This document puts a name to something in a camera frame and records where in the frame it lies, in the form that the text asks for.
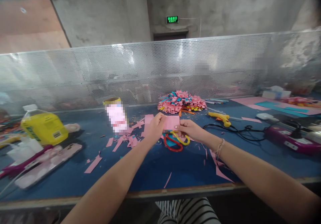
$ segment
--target yellow bottle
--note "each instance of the yellow bottle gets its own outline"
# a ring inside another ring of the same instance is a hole
[[[42,145],[56,145],[67,139],[68,131],[53,113],[39,110],[37,105],[23,107],[27,113],[21,120],[21,128],[31,139],[36,139]]]

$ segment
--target forearm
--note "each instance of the forearm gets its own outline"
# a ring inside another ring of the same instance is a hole
[[[222,139],[207,134],[204,143],[216,151]],[[225,142],[220,159],[267,205],[289,223],[308,223],[320,198],[271,164]]]
[[[120,159],[90,188],[63,223],[108,223],[124,200],[137,170],[154,144],[154,140],[145,138]]]

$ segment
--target green exit sign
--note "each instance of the green exit sign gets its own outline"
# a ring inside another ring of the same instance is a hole
[[[170,17],[166,17],[166,24],[169,23],[178,23],[178,16],[170,16]]]

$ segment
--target red scissors handle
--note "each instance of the red scissors handle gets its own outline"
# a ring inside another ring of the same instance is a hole
[[[171,148],[167,145],[166,143],[166,139],[169,139],[170,141],[174,142],[176,145],[178,145],[180,148],[179,149],[174,149],[174,148]],[[164,138],[164,144],[166,146],[166,148],[168,148],[169,150],[173,151],[173,152],[181,152],[183,150],[183,146],[180,142],[176,141],[176,140],[173,140],[171,138],[168,137],[168,134],[165,135],[165,138]]]

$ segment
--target black cable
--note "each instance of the black cable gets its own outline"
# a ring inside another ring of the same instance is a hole
[[[295,123],[298,125],[299,128],[301,127],[301,125],[300,125],[298,122],[296,122],[295,120],[289,120],[289,121],[295,122]],[[275,124],[277,124],[277,123],[279,123],[279,122],[280,122],[280,121],[277,121],[277,122],[271,124],[269,127],[265,127],[263,130],[252,129],[252,128],[253,128],[252,125],[247,125],[247,126],[245,126],[245,128],[244,128],[243,130],[238,130],[238,129],[235,128],[233,125],[231,125],[229,128],[226,128],[226,127],[224,127],[224,126],[217,125],[217,124],[207,124],[207,125],[204,125],[204,126],[203,126],[203,129],[205,129],[205,128],[209,127],[209,126],[215,126],[215,127],[219,127],[219,128],[224,129],[224,130],[227,130],[227,131],[229,131],[229,132],[236,133],[236,134],[238,134],[241,138],[243,138],[243,139],[245,139],[245,140],[254,141],[254,142],[259,142],[259,141],[266,140],[266,138],[264,137],[263,139],[249,139],[249,138],[245,137],[245,136],[242,134],[242,132],[248,131],[248,132],[262,132],[262,133],[264,133],[264,132],[265,132],[267,129],[269,129],[271,126],[273,126],[273,125],[275,125]]]

